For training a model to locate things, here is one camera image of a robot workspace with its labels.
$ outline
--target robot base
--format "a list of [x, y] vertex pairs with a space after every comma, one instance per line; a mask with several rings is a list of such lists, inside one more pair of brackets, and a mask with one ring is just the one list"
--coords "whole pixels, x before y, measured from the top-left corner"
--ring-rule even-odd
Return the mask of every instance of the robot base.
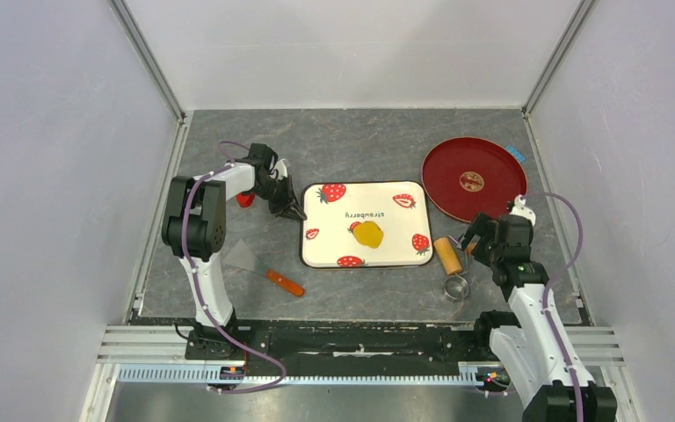
[[[236, 313], [232, 312], [229, 323], [224, 327], [226, 332], [237, 338], [238, 329]], [[187, 337], [185, 359], [187, 360], [223, 360], [243, 359], [244, 353], [236, 346], [229, 343], [215, 327], [205, 326], [193, 322], [192, 330]]]

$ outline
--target white wall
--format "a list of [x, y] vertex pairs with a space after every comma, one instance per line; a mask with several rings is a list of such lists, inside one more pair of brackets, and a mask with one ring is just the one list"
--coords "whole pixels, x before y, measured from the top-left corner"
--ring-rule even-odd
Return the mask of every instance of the white wall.
[[127, 0], [187, 109], [521, 106], [578, 0]]
[[0, 421], [77, 420], [174, 129], [107, 1], [0, 2]]
[[645, 420], [675, 420], [675, 2], [599, 2], [533, 122], [584, 215], [589, 307], [615, 327]]

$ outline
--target orange spatula handle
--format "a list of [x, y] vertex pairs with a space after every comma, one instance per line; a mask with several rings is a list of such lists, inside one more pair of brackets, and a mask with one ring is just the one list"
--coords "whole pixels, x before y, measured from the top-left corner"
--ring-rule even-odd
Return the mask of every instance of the orange spatula handle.
[[304, 296], [304, 287], [299, 286], [287, 277], [284, 277], [273, 270], [268, 270], [268, 272], [265, 273], [265, 277], [273, 283], [283, 287], [283, 289], [291, 293], [291, 295], [299, 297]]

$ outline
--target metal ring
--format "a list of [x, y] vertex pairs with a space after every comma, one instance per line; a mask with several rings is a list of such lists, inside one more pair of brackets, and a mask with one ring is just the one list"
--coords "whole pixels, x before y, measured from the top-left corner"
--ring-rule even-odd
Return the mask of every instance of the metal ring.
[[459, 274], [449, 276], [444, 281], [444, 297], [451, 302], [460, 302], [469, 295], [469, 283]]

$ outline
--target plate logo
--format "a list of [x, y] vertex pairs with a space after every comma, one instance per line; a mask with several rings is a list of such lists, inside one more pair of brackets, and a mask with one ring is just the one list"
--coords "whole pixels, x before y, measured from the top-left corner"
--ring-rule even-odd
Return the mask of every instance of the plate logo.
[[465, 191], [478, 192], [485, 187], [485, 180], [474, 171], [465, 171], [459, 176], [459, 184]]

